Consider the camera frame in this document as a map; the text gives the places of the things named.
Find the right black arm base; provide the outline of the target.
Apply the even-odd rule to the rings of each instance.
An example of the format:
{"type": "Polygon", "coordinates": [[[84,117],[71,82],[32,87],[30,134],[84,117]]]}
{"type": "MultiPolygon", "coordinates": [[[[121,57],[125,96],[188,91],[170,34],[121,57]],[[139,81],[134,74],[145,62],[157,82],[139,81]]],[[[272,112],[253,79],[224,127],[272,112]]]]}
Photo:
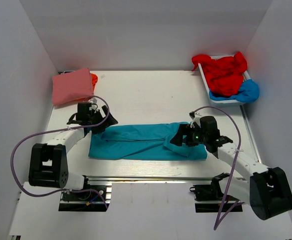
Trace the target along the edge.
{"type": "Polygon", "coordinates": [[[229,176],[229,173],[222,173],[213,177],[209,184],[196,184],[189,188],[189,191],[195,196],[196,213],[217,213],[219,211],[224,195],[219,182],[224,179],[228,180],[229,176]]]}

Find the teal t-shirt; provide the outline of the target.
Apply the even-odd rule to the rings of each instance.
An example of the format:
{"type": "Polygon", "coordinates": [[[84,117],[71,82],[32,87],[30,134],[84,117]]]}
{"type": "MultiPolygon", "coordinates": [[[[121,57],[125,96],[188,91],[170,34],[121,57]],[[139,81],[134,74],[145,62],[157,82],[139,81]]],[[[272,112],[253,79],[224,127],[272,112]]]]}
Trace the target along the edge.
{"type": "Polygon", "coordinates": [[[205,161],[208,154],[203,145],[188,147],[170,143],[180,124],[111,126],[91,136],[88,157],[97,160],[205,161]]]}

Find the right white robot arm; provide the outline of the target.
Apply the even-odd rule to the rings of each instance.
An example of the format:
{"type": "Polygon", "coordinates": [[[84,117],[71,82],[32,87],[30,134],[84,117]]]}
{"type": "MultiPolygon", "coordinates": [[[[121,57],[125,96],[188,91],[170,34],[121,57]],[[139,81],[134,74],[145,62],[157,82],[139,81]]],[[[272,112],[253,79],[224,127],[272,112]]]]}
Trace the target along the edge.
{"type": "Polygon", "coordinates": [[[220,134],[213,116],[194,117],[181,124],[170,141],[178,147],[204,145],[217,159],[234,167],[242,179],[221,173],[210,184],[195,185],[190,191],[196,201],[235,199],[248,204],[258,218],[267,220],[292,210],[292,192],[286,173],[270,168],[239,151],[233,141],[220,134]]]}

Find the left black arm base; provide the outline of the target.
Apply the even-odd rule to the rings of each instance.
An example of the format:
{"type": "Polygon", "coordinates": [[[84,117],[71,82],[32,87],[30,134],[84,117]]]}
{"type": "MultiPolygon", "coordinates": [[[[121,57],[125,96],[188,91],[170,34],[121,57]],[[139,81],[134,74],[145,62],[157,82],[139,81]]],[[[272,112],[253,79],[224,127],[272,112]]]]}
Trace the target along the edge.
{"type": "Polygon", "coordinates": [[[106,212],[111,200],[111,184],[86,177],[83,192],[63,192],[59,212],[106,212]]]}

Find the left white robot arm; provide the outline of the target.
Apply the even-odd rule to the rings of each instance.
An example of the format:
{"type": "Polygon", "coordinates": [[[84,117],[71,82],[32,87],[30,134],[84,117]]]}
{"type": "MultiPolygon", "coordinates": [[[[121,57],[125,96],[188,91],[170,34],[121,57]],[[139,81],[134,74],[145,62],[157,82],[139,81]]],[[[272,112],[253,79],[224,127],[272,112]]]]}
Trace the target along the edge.
{"type": "Polygon", "coordinates": [[[69,172],[67,154],[88,133],[102,133],[106,128],[118,124],[108,106],[80,102],[77,112],[69,118],[66,129],[45,143],[32,147],[28,182],[35,187],[48,187],[80,191],[84,189],[86,177],[69,172]]]}

